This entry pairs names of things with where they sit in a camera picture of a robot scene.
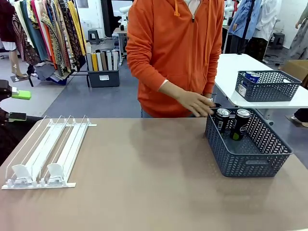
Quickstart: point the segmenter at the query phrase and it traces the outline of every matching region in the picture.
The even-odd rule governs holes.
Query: black storage bin
[[[118,87],[120,86],[119,69],[116,71],[88,71],[91,87]]]
[[[260,76],[254,83],[239,71],[235,90],[249,102],[291,101],[301,81],[283,71],[253,71]]]
[[[231,112],[226,131],[220,134],[213,117],[207,118],[205,136],[221,173],[225,177],[250,178],[274,177],[292,149],[274,132],[263,117],[251,108],[247,132],[243,139],[234,141],[230,130],[238,108],[227,108]]]

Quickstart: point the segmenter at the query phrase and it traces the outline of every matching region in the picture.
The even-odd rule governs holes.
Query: blue can
[[[247,71],[245,77],[254,83],[258,83],[260,75],[257,75],[253,71]]]

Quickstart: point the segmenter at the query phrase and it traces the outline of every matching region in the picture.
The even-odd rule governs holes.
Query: tabletop
[[[117,27],[114,30],[114,33],[117,33],[117,34],[127,34],[127,27],[125,27],[124,30],[121,30],[119,27]]]
[[[288,231],[308,227],[308,172],[292,155],[274,178],[222,176],[204,118],[91,119],[75,188],[0,190],[3,231]],[[43,131],[29,140],[31,146]],[[33,132],[27,134],[5,166]]]
[[[216,86],[229,98],[229,101],[240,107],[251,108],[308,108],[308,90],[300,86],[289,102],[248,102],[235,91],[238,71],[267,71],[270,67],[247,54],[221,54],[218,60]]]

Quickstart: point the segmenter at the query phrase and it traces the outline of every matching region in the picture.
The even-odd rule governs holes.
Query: black stool
[[[285,35],[283,33],[274,33],[273,36],[274,36],[274,42],[270,48],[282,49]]]
[[[100,38],[98,37],[97,30],[88,30],[88,37],[90,44],[100,44]]]

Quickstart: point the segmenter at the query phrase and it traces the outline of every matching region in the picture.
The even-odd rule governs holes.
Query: sleeve
[[[14,15],[15,8],[8,1],[0,1],[0,13],[6,15]]]
[[[214,44],[210,53],[208,71],[207,71],[207,83],[203,90],[203,95],[213,92],[213,87],[215,84],[215,77],[217,74],[217,66],[219,55],[221,54],[222,45],[222,23],[223,23],[223,12],[224,12],[224,1],[219,1],[221,4],[218,9],[218,17],[216,22],[216,35],[214,38]]]
[[[239,16],[237,17],[236,21],[234,22],[235,24],[241,24],[241,23],[244,22],[244,20],[247,19],[250,5],[251,5],[251,1],[245,1],[245,2],[241,3],[240,7],[241,6],[243,6],[243,7],[241,8]]]
[[[152,65],[153,48],[153,2],[135,0],[128,13],[127,61],[133,76],[158,91],[166,80]]]
[[[256,29],[261,30],[263,26],[270,23],[278,14],[277,1],[269,0],[262,7],[261,20],[258,22]]]
[[[298,23],[299,23],[299,24],[302,24],[305,18],[308,18],[308,4],[307,4],[307,6],[306,6],[304,12],[303,12],[302,15],[300,16]]]

